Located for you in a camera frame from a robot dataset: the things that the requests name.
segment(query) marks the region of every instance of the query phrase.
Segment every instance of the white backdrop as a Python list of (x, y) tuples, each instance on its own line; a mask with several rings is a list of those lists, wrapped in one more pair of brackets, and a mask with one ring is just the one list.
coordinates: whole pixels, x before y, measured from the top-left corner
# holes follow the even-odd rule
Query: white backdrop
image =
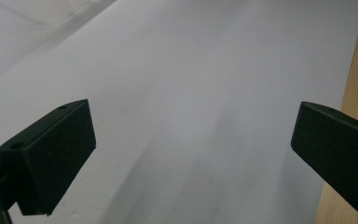
[(357, 0), (118, 0), (48, 50), (40, 29), (0, 45), (0, 145), (88, 98), (97, 148), (52, 216), (14, 223), (314, 222), (290, 139), (301, 101), (340, 106)]

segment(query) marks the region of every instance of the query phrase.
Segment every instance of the mounting hole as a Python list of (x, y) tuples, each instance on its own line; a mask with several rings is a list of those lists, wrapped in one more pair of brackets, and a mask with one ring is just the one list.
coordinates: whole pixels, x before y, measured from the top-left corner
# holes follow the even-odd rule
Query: mounting hole
[(25, 145), (25, 143), (23, 143), (23, 142), (19, 142), (19, 143), (15, 143), (15, 144), (13, 144), (13, 145), (11, 145), (11, 149), (18, 149), (18, 148), (21, 148), (21, 147), (23, 147)]

